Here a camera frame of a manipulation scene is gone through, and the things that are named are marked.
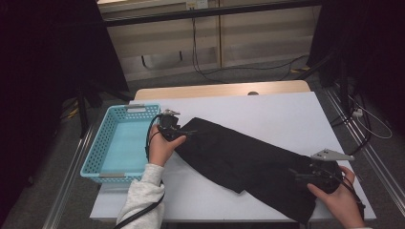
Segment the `white wall socket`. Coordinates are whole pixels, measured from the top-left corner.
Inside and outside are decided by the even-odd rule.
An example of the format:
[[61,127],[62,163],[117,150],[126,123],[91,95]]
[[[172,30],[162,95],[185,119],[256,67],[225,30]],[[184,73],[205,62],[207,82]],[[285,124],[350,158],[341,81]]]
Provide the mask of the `white wall socket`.
[[208,0],[186,0],[188,10],[203,10],[208,8]]

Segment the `light blue perforated plastic basket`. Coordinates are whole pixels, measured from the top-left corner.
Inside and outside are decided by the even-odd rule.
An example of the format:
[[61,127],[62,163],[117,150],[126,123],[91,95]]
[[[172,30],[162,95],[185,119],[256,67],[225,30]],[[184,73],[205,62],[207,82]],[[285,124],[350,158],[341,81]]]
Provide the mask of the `light blue perforated plastic basket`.
[[147,163],[148,128],[159,113],[159,104],[111,106],[102,119],[80,175],[97,183],[140,179]]

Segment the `black curtain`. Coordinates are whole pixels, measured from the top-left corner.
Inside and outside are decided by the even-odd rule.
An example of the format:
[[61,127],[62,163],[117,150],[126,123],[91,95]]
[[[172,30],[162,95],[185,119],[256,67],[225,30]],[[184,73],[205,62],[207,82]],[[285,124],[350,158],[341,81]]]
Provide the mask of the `black curtain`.
[[0,0],[0,226],[42,162],[62,104],[128,86],[97,0]]
[[308,66],[338,52],[347,76],[405,135],[405,0],[330,0],[320,10]]

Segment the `metal floor rail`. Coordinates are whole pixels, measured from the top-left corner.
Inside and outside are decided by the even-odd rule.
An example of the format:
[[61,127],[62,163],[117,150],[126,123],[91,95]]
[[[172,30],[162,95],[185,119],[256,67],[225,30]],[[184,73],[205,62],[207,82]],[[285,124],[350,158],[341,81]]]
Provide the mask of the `metal floor rail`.
[[367,159],[369,165],[374,170],[375,174],[381,181],[387,193],[390,195],[396,208],[405,218],[405,188],[403,188],[399,184],[398,180],[394,177],[389,168],[381,159],[375,147],[371,144],[372,139],[392,139],[392,134],[390,137],[387,137],[379,136],[375,132],[373,132],[370,123],[370,117],[380,122],[387,130],[390,131],[391,129],[384,122],[378,119],[373,113],[369,112],[367,109],[361,106],[353,97],[349,96],[349,101],[352,102],[355,107],[363,110],[362,118],[364,119],[364,121],[361,121],[360,117],[352,117],[345,114],[337,92],[335,92],[334,90],[325,90],[325,94],[338,113],[338,122],[335,123],[335,125],[344,125],[357,144],[355,149],[347,151],[347,154],[353,155],[354,157],[363,155]]
[[69,200],[76,177],[79,174],[81,162],[85,155],[85,151],[88,148],[93,135],[94,130],[90,128],[80,138],[78,145],[75,149],[73,159],[67,171],[67,174],[66,176],[64,176],[63,182],[57,192],[51,210],[45,219],[42,229],[58,228],[58,225],[61,221],[62,215],[66,208],[66,204]]

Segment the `black pants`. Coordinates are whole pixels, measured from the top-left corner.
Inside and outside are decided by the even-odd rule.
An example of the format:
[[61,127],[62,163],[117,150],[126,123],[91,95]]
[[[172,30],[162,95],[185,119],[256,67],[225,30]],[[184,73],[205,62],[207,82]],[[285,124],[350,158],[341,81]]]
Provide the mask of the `black pants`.
[[290,219],[306,223],[315,196],[295,183],[310,172],[310,158],[194,117],[181,130],[197,130],[176,149],[204,177],[240,194],[248,192]]

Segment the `person's left hand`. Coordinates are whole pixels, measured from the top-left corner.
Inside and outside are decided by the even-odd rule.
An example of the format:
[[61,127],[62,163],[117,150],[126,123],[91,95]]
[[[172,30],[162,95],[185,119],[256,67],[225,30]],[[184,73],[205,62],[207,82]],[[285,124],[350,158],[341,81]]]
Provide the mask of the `person's left hand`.
[[150,131],[149,162],[163,167],[175,149],[185,140],[186,136],[181,135],[173,141],[167,141],[159,132],[158,126],[154,125]]

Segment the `wooden table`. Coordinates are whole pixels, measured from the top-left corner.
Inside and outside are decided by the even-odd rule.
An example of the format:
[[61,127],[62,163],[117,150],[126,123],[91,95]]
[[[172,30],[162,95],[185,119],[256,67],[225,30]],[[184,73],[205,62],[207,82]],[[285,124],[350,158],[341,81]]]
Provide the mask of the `wooden table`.
[[262,95],[306,93],[309,91],[310,88],[306,81],[288,80],[141,89],[137,91],[135,100],[247,95],[249,92],[257,92]]

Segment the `white table sheet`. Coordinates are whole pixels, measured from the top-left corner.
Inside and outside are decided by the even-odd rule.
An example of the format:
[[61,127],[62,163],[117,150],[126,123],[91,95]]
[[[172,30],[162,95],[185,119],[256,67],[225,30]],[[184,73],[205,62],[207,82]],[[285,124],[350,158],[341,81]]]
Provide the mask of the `white table sheet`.
[[[313,92],[158,99],[179,112],[181,125],[200,117],[300,155],[342,147]],[[165,165],[165,222],[289,222],[247,192],[206,179],[178,155]]]

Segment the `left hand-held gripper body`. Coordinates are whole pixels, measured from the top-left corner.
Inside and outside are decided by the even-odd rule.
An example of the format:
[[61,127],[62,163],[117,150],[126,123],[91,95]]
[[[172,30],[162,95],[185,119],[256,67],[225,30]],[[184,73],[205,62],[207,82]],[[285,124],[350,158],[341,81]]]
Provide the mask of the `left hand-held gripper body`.
[[160,114],[158,130],[167,141],[173,141],[181,136],[181,126],[178,124],[180,113],[165,110]]

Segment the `person's right hand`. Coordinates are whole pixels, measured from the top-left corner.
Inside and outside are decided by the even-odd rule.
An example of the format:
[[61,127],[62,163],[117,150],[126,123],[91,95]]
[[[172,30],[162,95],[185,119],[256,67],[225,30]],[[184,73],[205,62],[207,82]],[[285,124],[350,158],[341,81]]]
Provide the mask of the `person's right hand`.
[[327,206],[332,215],[345,229],[359,229],[366,227],[366,223],[361,217],[358,209],[355,196],[343,184],[340,184],[331,194],[325,193],[311,183],[309,183],[307,187]]

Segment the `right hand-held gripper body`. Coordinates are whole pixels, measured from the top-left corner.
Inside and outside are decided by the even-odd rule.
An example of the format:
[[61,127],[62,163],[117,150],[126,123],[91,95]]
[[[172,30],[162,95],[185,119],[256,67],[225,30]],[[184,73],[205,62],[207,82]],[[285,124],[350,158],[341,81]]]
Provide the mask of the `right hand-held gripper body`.
[[326,192],[333,193],[340,184],[343,184],[342,171],[338,165],[338,161],[354,160],[354,156],[345,155],[330,149],[321,150],[313,154],[309,167],[312,170],[312,184]]

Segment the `beige wooden cabinet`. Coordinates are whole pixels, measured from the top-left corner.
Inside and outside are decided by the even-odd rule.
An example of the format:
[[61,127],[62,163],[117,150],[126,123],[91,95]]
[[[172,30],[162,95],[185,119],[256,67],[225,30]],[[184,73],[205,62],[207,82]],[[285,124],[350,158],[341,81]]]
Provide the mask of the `beige wooden cabinet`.
[[[209,8],[281,0],[208,0]],[[186,0],[99,0],[104,20],[184,12]],[[200,16],[107,29],[128,81],[309,53],[319,6]]]

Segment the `black metal stand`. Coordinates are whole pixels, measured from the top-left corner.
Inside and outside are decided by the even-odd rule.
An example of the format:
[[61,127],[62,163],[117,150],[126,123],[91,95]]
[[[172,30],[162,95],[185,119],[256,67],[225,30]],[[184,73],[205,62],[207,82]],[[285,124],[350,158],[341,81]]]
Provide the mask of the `black metal stand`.
[[344,112],[347,114],[350,111],[350,101],[346,62],[340,56],[338,51],[330,52],[306,72],[300,74],[298,80],[306,80],[308,77],[314,73],[319,73],[321,70],[328,70],[330,72],[329,75],[335,73],[338,76],[340,102]]
[[108,86],[103,85],[95,80],[80,81],[76,85],[75,91],[76,91],[77,107],[80,117],[81,138],[85,136],[85,134],[90,128],[87,116],[86,102],[89,102],[89,104],[92,107],[100,107],[103,104],[103,102],[100,95],[98,94],[99,92],[105,92],[122,101],[129,102],[131,100],[131,97],[129,95],[124,94],[117,90],[113,90]]

